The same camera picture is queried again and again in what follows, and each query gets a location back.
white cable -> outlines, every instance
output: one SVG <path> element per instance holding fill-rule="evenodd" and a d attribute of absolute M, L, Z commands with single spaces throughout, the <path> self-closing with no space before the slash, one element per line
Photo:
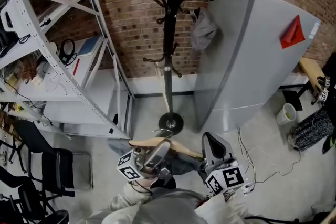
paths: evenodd
<path fill-rule="evenodd" d="M 56 78 L 57 76 L 58 76 L 58 74 L 56 73 L 56 75 L 53 78 L 51 78 L 51 76 L 50 76 L 49 80 L 46 81 L 46 87 L 45 87 L 46 88 L 46 92 L 53 92 L 53 91 L 56 90 L 56 88 L 58 86 L 61 86 L 63 88 L 63 90 L 65 91 L 65 95 L 68 95 L 67 89 L 64 87 L 64 85 L 62 83 L 60 83 L 61 77 L 58 77 L 58 81 L 57 82 L 53 82 L 52 81 L 52 79 Z M 47 89 L 48 81 L 50 81 L 52 84 L 56 85 L 51 91 L 48 91 L 48 89 Z"/>
<path fill-rule="evenodd" d="M 245 151 L 246 151 L 246 157 L 247 157 L 247 159 L 244 157 L 244 155 L 243 155 L 243 158 L 248 162 L 249 165 L 251 165 L 251 166 L 253 167 L 254 179 L 253 179 L 252 183 L 253 183 L 254 185 L 255 185 L 256 183 L 264 183 L 264 182 L 266 182 L 268 179 L 270 179 L 271 177 L 273 177 L 273 176 L 276 175 L 276 174 L 280 174 L 282 177 L 288 175 L 289 173 L 291 173 L 291 172 L 293 171 L 293 169 L 294 169 L 294 164 L 295 164 L 295 163 L 298 163 L 298 162 L 301 160 L 301 154 L 300 154 L 300 152 L 299 152 L 299 160 L 296 161 L 296 162 L 294 162 L 294 163 L 292 164 L 292 169 L 291 169 L 289 172 L 283 174 L 283 173 L 281 173 L 278 169 L 276 169 L 276 167 L 275 167 L 275 165 L 274 165 L 273 163 L 271 163 L 271 161 L 269 160 L 268 155 L 263 151 L 263 149 L 262 149 L 260 146 L 255 146 L 255 147 L 250 148 L 249 150 L 246 150 L 246 148 L 245 148 L 245 146 L 244 146 L 244 144 L 243 144 L 243 141 L 242 141 L 241 139 L 242 139 L 242 137 L 240 136 L 240 128 L 238 128 L 238 140 L 239 140 L 240 149 L 241 149 L 241 152 L 242 152 L 242 155 L 243 155 L 243 148 L 242 148 L 242 146 L 244 147 L 244 149 L 245 149 Z M 255 148 L 260 149 L 260 151 L 267 157 L 267 161 L 270 163 L 270 165 L 271 165 L 271 166 L 274 168 L 274 170 L 275 170 L 275 172 L 274 172 L 272 175 L 270 175 L 269 177 L 267 177 L 265 180 L 263 180 L 263 181 L 261 181 L 261 182 L 257 182 L 256 168 L 255 168 L 255 166 L 254 166 L 254 164 L 253 164 L 253 162 L 252 162 L 252 158 L 251 158 L 251 156 L 250 156 L 250 154 L 249 154 L 249 152 L 250 152 L 251 150 L 255 149 Z"/>

gray bag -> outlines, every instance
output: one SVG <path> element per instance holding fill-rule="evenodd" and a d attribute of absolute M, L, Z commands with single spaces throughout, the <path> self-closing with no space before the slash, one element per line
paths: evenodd
<path fill-rule="evenodd" d="M 194 54 L 205 50 L 211 43 L 217 33 L 218 26 L 214 18 L 205 8 L 200 8 L 200 14 L 197 17 L 193 10 L 190 11 L 194 25 L 191 28 L 190 37 L 193 46 Z"/>

headphones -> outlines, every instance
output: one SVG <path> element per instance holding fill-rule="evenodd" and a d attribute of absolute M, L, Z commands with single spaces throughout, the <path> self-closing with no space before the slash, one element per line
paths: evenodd
<path fill-rule="evenodd" d="M 65 43 L 67 41 L 70 41 L 72 43 L 72 51 L 70 54 L 66 54 L 66 52 L 64 51 L 64 46 Z M 71 39 L 71 38 L 67 38 L 65 40 L 63 40 L 61 47 L 59 49 L 59 59 L 61 60 L 61 62 L 63 63 L 63 65 L 68 66 L 70 64 L 72 64 L 77 56 L 77 54 L 75 53 L 75 42 Z"/>

black chair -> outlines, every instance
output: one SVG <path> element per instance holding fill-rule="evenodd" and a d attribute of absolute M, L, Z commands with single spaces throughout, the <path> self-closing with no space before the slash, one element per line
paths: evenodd
<path fill-rule="evenodd" d="M 59 210 L 44 220 L 40 221 L 38 224 L 68 224 L 69 223 L 69 213 L 66 210 Z"/>
<path fill-rule="evenodd" d="M 78 190 L 90 190 L 93 188 L 92 158 L 87 153 L 72 153 L 62 148 L 52 148 L 39 132 L 33 122 L 18 120 L 13 123 L 17 134 L 28 147 L 28 176 L 42 183 L 43 195 L 45 191 L 61 196 L 75 196 L 72 161 L 73 155 L 87 155 L 90 162 L 89 187 Z M 32 153 L 42 153 L 42 180 L 32 174 Z"/>
<path fill-rule="evenodd" d="M 0 194 L 0 199 L 5 208 L 11 207 L 8 210 L 0 210 L 0 217 L 8 219 L 16 219 L 15 216 L 20 216 L 29 221 L 42 220 L 46 215 L 46 206 L 55 212 L 51 205 L 48 203 L 50 200 L 56 198 L 49 197 L 47 199 L 36 190 L 34 183 L 27 176 L 13 176 L 7 170 L 0 166 L 0 180 L 10 188 L 18 187 L 19 199 L 13 199 L 12 196 L 5 197 Z"/>
<path fill-rule="evenodd" d="M 0 200 L 0 223 L 24 224 L 23 218 L 18 212 L 16 204 L 12 204 L 9 200 Z"/>

person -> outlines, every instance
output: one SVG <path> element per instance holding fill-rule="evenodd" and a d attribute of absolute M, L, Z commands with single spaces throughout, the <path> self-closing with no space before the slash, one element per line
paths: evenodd
<path fill-rule="evenodd" d="M 223 194 L 209 199 L 191 190 L 154 187 L 152 180 L 125 184 L 107 208 L 93 213 L 78 224 L 219 224 L 251 223 L 244 219 L 243 207 Z"/>

